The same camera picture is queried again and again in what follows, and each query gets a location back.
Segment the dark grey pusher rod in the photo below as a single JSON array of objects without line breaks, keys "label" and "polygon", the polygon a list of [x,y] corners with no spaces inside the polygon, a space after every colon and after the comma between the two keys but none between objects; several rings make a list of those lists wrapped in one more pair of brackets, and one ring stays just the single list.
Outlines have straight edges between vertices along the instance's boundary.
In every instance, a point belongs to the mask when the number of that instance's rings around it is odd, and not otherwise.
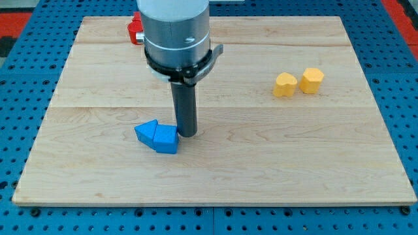
[{"label": "dark grey pusher rod", "polygon": [[192,137],[197,133],[195,86],[171,83],[172,99],[179,135]]}]

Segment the grey cylindrical robot arm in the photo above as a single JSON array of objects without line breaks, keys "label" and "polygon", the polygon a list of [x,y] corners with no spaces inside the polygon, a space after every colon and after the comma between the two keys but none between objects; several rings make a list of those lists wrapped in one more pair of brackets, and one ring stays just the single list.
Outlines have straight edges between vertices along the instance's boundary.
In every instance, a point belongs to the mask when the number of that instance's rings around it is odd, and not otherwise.
[{"label": "grey cylindrical robot arm", "polygon": [[137,0],[144,28],[144,48],[153,71],[169,76],[179,135],[197,132],[195,84],[185,84],[185,70],[209,57],[208,0]]}]

